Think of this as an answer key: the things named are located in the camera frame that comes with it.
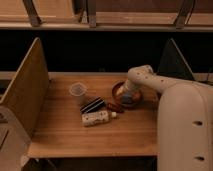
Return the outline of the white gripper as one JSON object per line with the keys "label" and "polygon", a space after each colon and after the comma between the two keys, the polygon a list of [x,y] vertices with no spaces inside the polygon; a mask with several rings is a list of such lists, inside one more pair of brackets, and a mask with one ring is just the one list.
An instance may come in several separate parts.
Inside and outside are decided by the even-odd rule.
{"label": "white gripper", "polygon": [[118,96],[134,97],[139,93],[139,86],[130,80],[126,80],[117,90]]}

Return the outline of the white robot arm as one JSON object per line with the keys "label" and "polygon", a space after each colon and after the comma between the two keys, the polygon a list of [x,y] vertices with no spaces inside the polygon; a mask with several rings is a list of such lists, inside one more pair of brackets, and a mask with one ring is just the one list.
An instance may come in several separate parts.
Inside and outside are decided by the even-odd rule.
{"label": "white robot arm", "polygon": [[161,94],[157,171],[213,171],[213,86],[159,76],[149,65],[129,69],[121,90],[141,86]]}

